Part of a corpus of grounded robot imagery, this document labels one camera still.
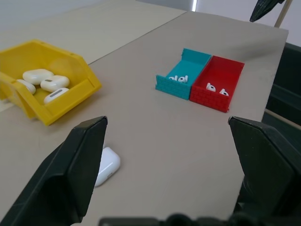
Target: earbud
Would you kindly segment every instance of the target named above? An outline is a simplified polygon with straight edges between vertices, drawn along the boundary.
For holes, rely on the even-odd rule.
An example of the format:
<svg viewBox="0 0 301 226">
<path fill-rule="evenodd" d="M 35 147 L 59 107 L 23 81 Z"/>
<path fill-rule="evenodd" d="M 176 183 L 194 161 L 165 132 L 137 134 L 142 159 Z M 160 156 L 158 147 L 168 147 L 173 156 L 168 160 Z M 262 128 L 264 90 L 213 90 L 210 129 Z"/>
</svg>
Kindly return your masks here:
<svg viewBox="0 0 301 226">
<path fill-rule="evenodd" d="M 213 92 L 216 91 L 215 87 L 213 85 L 211 85 L 210 83 L 207 83 L 206 89 L 210 90 L 210 91 L 213 91 Z"/>
<path fill-rule="evenodd" d="M 54 75 L 41 82 L 41 88 L 48 92 L 54 92 L 60 88 L 67 87 L 70 81 L 67 77 L 61 75 Z"/>
<path fill-rule="evenodd" d="M 169 79 L 174 80 L 174 81 L 178 81 L 178 82 L 181 82 L 181 83 L 187 83 L 188 75 L 186 75 L 185 77 L 180 77 L 179 79 L 178 79 L 178 76 L 176 75 L 174 77 L 169 77 Z"/>
<path fill-rule="evenodd" d="M 22 83 L 23 85 L 26 86 L 26 88 L 30 91 L 31 94 L 34 94 L 36 92 L 36 88 L 34 85 L 31 83 L 23 80 L 23 79 L 17 79 L 18 82 Z"/>
<path fill-rule="evenodd" d="M 225 89 L 221 89 L 220 94 L 223 94 L 225 96 L 229 96 L 229 94 L 225 91 Z"/>
<path fill-rule="evenodd" d="M 182 82 L 182 83 L 187 83 L 187 81 L 188 81 L 188 76 L 187 75 L 185 77 L 180 77 L 178 79 L 178 82 Z"/>
<path fill-rule="evenodd" d="M 54 74 L 46 69 L 36 69 L 23 73 L 23 79 L 32 85 L 40 85 L 41 82 Z"/>
</svg>

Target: airpod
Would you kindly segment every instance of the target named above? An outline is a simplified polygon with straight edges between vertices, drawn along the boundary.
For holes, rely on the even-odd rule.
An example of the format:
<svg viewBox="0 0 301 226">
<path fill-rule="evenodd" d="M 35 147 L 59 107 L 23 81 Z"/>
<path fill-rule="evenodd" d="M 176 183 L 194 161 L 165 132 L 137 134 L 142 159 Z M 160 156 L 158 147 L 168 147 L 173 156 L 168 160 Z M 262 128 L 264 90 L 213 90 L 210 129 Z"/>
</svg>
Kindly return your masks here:
<svg viewBox="0 0 301 226">
<path fill-rule="evenodd" d="M 188 82 L 188 75 L 186 75 L 185 77 L 180 77 L 178 79 L 178 82 L 187 83 Z"/>
<path fill-rule="evenodd" d="M 169 77 L 169 79 L 177 81 L 178 80 L 178 76 L 176 75 L 175 77 Z"/>
<path fill-rule="evenodd" d="M 186 75 L 185 77 L 180 77 L 179 79 L 178 79 L 178 76 L 176 75 L 174 77 L 169 77 L 169 79 L 175 80 L 175 81 L 178 81 L 178 82 L 181 82 L 181 83 L 187 83 L 188 75 Z"/>
<path fill-rule="evenodd" d="M 65 88 L 70 81 L 67 77 L 61 75 L 51 76 L 41 82 L 41 88 L 48 92 L 54 92 L 60 88 Z"/>
<path fill-rule="evenodd" d="M 229 96 L 229 94 L 225 91 L 225 89 L 221 89 L 220 94 L 223 94 L 225 96 Z"/>
<path fill-rule="evenodd" d="M 22 83 L 23 85 L 26 86 L 26 88 L 30 91 L 31 94 L 34 94 L 36 92 L 36 88 L 34 85 L 31 83 L 23 80 L 23 79 L 17 79 L 18 82 Z"/>
<path fill-rule="evenodd" d="M 109 147 L 104 148 L 95 187 L 103 184 L 119 167 L 120 157 Z"/>
<path fill-rule="evenodd" d="M 213 92 L 216 91 L 215 87 L 213 85 L 211 85 L 210 83 L 207 83 L 206 89 L 210 90 L 210 91 L 213 91 Z"/>
<path fill-rule="evenodd" d="M 53 76 L 54 74 L 46 69 L 36 69 L 23 73 L 23 79 L 32 85 L 40 85 L 40 83 Z"/>
<path fill-rule="evenodd" d="M 50 93 L 47 97 L 44 99 L 44 104 L 48 104 L 49 102 L 53 101 L 54 99 L 58 98 L 65 92 L 67 92 L 69 89 L 68 88 L 60 88 L 53 93 Z"/>
</svg>

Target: brick-pattern box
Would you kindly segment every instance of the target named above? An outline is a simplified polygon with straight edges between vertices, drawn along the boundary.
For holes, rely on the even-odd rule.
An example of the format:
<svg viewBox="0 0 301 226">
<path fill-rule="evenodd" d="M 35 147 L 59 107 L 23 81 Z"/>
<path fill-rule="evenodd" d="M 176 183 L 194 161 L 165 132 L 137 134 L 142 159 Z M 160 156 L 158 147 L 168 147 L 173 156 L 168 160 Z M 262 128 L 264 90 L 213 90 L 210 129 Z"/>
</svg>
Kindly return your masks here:
<svg viewBox="0 0 301 226">
<path fill-rule="evenodd" d="M 189 100 L 191 86 L 209 60 L 210 54 L 197 52 L 185 48 L 182 52 L 181 61 L 167 74 L 166 77 L 157 75 L 156 89 L 173 96 Z M 185 77 L 186 82 L 179 82 L 176 78 Z"/>
<path fill-rule="evenodd" d="M 227 112 L 244 63 L 213 56 L 192 85 L 190 101 Z"/>
</svg>

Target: red box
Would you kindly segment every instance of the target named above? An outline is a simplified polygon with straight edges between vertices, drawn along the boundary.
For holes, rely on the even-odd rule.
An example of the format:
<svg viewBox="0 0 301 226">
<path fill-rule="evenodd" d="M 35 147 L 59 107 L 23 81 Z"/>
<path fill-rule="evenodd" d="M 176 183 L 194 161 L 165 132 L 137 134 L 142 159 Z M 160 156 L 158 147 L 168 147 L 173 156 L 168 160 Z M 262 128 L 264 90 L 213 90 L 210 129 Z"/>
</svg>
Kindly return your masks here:
<svg viewBox="0 0 301 226">
<path fill-rule="evenodd" d="M 189 100 L 227 112 L 244 65 L 238 61 L 212 56 L 193 83 Z M 215 87 L 215 92 L 206 89 L 208 83 Z M 228 96 L 220 94 L 222 89 L 225 89 Z"/>
</svg>

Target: white earbud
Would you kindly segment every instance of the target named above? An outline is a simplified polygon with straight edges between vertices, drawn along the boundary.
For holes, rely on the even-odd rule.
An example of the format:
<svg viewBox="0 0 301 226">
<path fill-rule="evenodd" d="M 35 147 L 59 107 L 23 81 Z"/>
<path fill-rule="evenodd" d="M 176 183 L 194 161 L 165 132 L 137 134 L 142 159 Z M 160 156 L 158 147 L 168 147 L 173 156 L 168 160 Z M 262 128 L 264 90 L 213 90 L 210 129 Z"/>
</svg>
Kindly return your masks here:
<svg viewBox="0 0 301 226">
<path fill-rule="evenodd" d="M 23 73 L 23 79 L 33 85 L 40 85 L 40 83 L 53 76 L 54 74 L 46 69 L 36 69 L 26 71 Z"/>
<path fill-rule="evenodd" d="M 223 94 L 225 96 L 229 96 L 229 94 L 225 91 L 225 89 L 221 89 L 220 94 Z"/>
<path fill-rule="evenodd" d="M 213 91 L 213 92 L 216 91 L 215 87 L 213 85 L 211 85 L 210 83 L 207 83 L 206 89 L 210 90 L 210 91 Z"/>
<path fill-rule="evenodd" d="M 185 77 L 180 77 L 178 79 L 178 82 L 187 83 L 188 82 L 188 76 L 186 75 Z"/>
<path fill-rule="evenodd" d="M 26 86 L 26 88 L 31 92 L 31 94 L 34 94 L 36 92 L 36 88 L 34 85 L 32 85 L 31 83 L 23 80 L 23 79 L 17 79 L 18 82 L 22 83 L 23 85 Z"/>
<path fill-rule="evenodd" d="M 41 88 L 48 92 L 54 92 L 60 88 L 65 88 L 70 81 L 67 77 L 61 75 L 54 75 L 41 82 Z"/>
<path fill-rule="evenodd" d="M 181 83 L 187 83 L 187 81 L 188 81 L 188 76 L 186 75 L 185 77 L 180 77 L 180 78 L 178 79 L 178 76 L 176 75 L 176 76 L 174 76 L 174 77 L 169 77 L 169 79 L 175 80 L 175 81 L 178 81 L 178 82 L 181 82 Z"/>
<path fill-rule="evenodd" d="M 67 92 L 68 88 L 60 88 L 57 91 L 54 91 L 53 93 L 50 93 L 47 97 L 44 99 L 44 104 L 48 104 L 49 102 L 53 101 L 54 99 L 58 98 L 65 92 Z"/>
</svg>

